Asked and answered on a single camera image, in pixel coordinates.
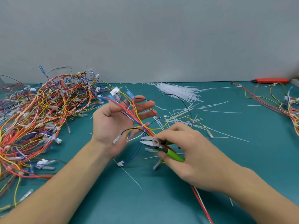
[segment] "gray wall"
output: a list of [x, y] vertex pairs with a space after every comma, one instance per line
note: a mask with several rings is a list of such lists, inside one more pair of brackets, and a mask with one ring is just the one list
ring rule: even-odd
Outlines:
[[88, 65], [109, 82], [286, 76], [299, 60], [298, 6], [299, 0], [1, 0], [0, 71], [32, 83], [46, 79], [38, 65], [74, 72]]

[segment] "teal workbench mat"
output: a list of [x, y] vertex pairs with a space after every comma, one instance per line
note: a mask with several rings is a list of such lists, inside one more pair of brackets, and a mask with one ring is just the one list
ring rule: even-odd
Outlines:
[[[256, 95], [271, 98], [269, 87], [256, 88], [256, 84], [250, 82], [240, 83], [250, 91], [256, 89]], [[177, 84], [203, 86], [204, 89], [234, 86], [230, 82]], [[134, 95], [144, 95], [148, 100], [162, 95], [162, 92], [150, 84], [113, 86], [126, 86]], [[273, 93], [279, 99], [283, 99], [284, 90], [281, 85], [275, 86]], [[292, 96], [298, 97], [299, 89], [294, 88], [292, 93]], [[224, 137], [211, 139], [211, 142], [233, 161], [253, 169], [274, 189], [299, 205], [299, 137], [291, 120], [263, 106], [248, 106], [260, 104], [255, 99], [246, 98], [244, 90], [240, 87], [210, 89], [200, 95], [204, 102], [200, 102], [197, 105], [199, 107], [226, 102], [215, 107], [191, 111], [193, 117], [197, 115], [197, 118], [202, 118], [202, 124], [215, 130], [211, 131], [214, 137]], [[155, 108], [159, 116], [169, 115], [169, 111], [172, 113], [174, 109], [185, 108], [179, 99], [170, 96], [163, 96], [155, 102], [160, 108], [166, 109]], [[47, 151], [43, 158], [61, 159], [65, 162], [71, 160], [92, 137], [92, 134], [89, 134], [92, 133], [93, 127], [93, 119], [90, 119], [92, 112], [88, 113], [88, 117], [69, 121], [71, 134], [64, 126], [59, 135], [62, 143], [55, 144], [54, 149]], [[206, 131], [197, 130], [208, 137]], [[128, 159], [138, 143], [138, 139], [130, 142], [115, 161]], [[144, 148], [145, 146], [123, 167], [138, 184], [111, 161], [77, 209], [71, 224], [209, 223], [190, 185], [182, 181], [165, 164], [153, 170], [159, 158], [143, 159], [155, 155]], [[57, 171], [63, 164], [57, 163], [55, 167]], [[21, 181], [18, 196], [24, 195], [31, 188], [36, 190], [44, 183], [45, 180], [42, 179], [24, 179]], [[202, 190], [199, 190], [199, 193], [215, 224], [255, 223], [239, 205], [233, 202], [232, 206], [227, 196]], [[0, 204], [6, 205], [12, 197], [13, 191], [5, 194]]]

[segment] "wire cutter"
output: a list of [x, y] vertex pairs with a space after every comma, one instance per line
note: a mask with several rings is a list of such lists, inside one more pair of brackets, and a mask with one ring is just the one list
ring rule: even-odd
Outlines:
[[150, 136], [145, 136], [140, 139], [149, 140], [149, 141], [141, 141], [141, 143], [151, 146], [151, 147], [154, 147], [154, 149], [156, 149], [156, 150], [159, 150], [159, 151], [162, 150], [169, 157], [171, 157], [172, 159], [174, 159], [176, 161], [179, 161], [179, 162], [185, 161], [185, 159], [183, 157], [179, 156], [175, 152], [171, 151], [169, 148], [165, 147], [165, 145], [173, 145], [173, 143], [171, 143], [169, 141], [163, 141], [163, 140], [156, 139], [156, 138], [150, 137]]

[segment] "fingernail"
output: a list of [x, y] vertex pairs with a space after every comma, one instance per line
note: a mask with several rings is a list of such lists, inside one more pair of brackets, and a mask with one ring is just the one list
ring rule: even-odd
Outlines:
[[159, 156], [161, 159], [163, 159], [165, 155], [166, 155], [165, 152], [158, 152], [158, 156]]

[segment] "left hand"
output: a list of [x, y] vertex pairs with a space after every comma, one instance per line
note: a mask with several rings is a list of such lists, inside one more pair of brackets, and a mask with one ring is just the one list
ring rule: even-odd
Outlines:
[[[145, 120], [157, 114], [156, 111], [140, 113], [155, 106], [154, 101], [142, 103], [142, 106], [144, 107], [137, 105], [137, 103], [143, 102], [144, 99], [145, 97], [141, 95], [136, 96], [134, 99], [140, 120]], [[91, 142], [97, 146], [103, 147], [110, 159], [117, 156], [127, 145], [126, 132], [122, 134], [115, 144], [113, 144], [114, 139], [116, 139], [117, 136], [124, 130], [133, 128], [133, 124], [135, 124], [126, 115], [121, 113], [121, 111], [123, 111], [121, 106], [115, 104], [114, 102], [110, 102], [103, 105], [93, 114], [94, 127]], [[139, 132], [141, 131], [132, 130], [130, 138]]]

